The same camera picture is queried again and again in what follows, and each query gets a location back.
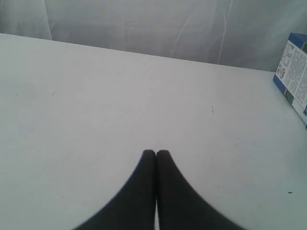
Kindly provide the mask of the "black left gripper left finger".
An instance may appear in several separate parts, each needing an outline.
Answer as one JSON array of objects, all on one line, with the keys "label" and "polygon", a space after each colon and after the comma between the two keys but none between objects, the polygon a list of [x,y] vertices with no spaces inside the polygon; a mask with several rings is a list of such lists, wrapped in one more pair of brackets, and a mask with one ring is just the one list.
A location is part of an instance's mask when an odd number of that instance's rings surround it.
[{"label": "black left gripper left finger", "polygon": [[77,230],[153,230],[156,207],[156,154],[144,150],[117,194]]}]

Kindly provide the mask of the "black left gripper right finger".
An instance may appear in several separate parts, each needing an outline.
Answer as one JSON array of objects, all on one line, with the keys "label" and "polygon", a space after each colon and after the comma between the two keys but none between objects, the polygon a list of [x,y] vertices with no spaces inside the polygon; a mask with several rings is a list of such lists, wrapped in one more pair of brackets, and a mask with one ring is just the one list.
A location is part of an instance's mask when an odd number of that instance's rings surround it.
[{"label": "black left gripper right finger", "polygon": [[167,150],[156,155],[157,206],[161,230],[241,230],[190,186]]}]

